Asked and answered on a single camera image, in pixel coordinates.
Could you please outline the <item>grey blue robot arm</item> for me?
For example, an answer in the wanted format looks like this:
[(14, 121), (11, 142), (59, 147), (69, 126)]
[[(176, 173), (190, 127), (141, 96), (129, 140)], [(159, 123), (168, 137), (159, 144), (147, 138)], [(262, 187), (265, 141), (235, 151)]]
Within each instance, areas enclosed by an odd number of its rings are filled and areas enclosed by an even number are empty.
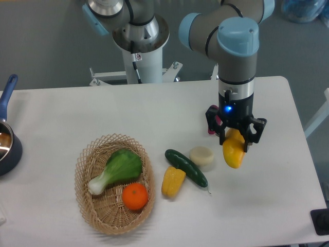
[[(218, 66), (218, 106), (206, 112), (208, 131), (223, 144), (226, 128), (237, 129), (243, 150), (258, 143), (266, 119), (252, 113), (259, 50), (259, 24), (274, 1), (221, 1), (209, 14), (190, 13), (178, 29), (180, 42)], [(86, 1), (85, 18), (100, 35), (111, 34), (125, 59), (130, 84), (162, 82), (162, 59), (155, 55), (169, 39), (166, 21), (155, 13), (153, 1)]]

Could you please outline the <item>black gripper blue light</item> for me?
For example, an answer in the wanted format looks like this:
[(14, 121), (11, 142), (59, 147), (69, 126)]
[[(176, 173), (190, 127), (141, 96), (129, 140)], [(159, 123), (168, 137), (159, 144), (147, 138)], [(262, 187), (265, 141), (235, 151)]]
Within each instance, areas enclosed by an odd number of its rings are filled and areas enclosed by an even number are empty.
[(230, 94), (229, 102), (218, 94), (219, 105), (211, 105), (205, 113), (208, 133), (220, 139), (220, 145), (226, 140), (226, 127), (236, 128), (244, 138), (243, 150), (248, 152), (253, 143), (258, 143), (267, 124), (265, 118), (254, 118), (252, 114), (253, 96), (233, 100)]

